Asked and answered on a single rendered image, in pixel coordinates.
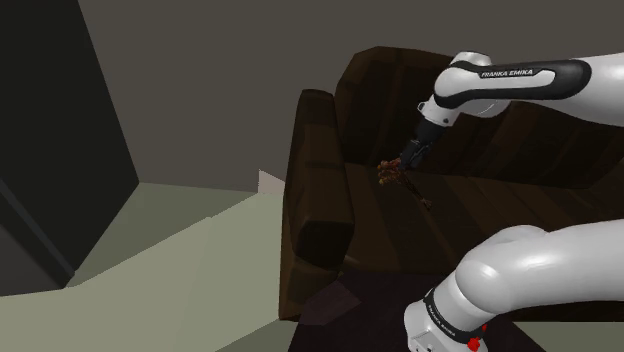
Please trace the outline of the dark robot stand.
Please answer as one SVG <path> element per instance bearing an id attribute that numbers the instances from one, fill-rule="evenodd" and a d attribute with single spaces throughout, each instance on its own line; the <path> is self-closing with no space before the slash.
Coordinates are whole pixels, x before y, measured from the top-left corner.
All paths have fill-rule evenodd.
<path id="1" fill-rule="evenodd" d="M 410 352 L 404 311 L 441 281 L 348 272 L 307 300 L 288 352 Z"/>

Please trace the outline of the dark brown sofa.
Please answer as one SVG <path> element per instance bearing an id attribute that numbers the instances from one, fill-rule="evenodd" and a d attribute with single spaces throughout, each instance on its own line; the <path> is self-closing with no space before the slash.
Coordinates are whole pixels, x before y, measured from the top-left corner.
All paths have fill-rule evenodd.
<path id="1" fill-rule="evenodd" d="M 448 274 L 515 225 L 547 231 L 624 218 L 624 128 L 528 103 L 491 119 L 461 115 L 409 173 L 378 164 L 413 135 L 417 106 L 449 64 L 442 54 L 374 47 L 334 92 L 299 97 L 285 181 L 278 316 L 356 269 Z"/>

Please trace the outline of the dried orange flower bouquet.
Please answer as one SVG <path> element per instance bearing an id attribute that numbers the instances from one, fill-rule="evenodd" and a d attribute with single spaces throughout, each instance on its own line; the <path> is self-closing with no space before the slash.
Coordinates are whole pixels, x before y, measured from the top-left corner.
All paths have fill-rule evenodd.
<path id="1" fill-rule="evenodd" d="M 407 173 L 404 170 L 401 170 L 399 166 L 400 166 L 399 158 L 390 160 L 390 161 L 382 160 L 377 165 L 378 183 L 380 185 L 396 183 L 398 185 L 405 187 L 416 197 L 418 201 L 420 201 L 423 204 L 426 210 L 430 210 L 432 207 L 432 202 L 430 200 L 427 200 L 420 193 L 420 191 L 408 178 Z"/>

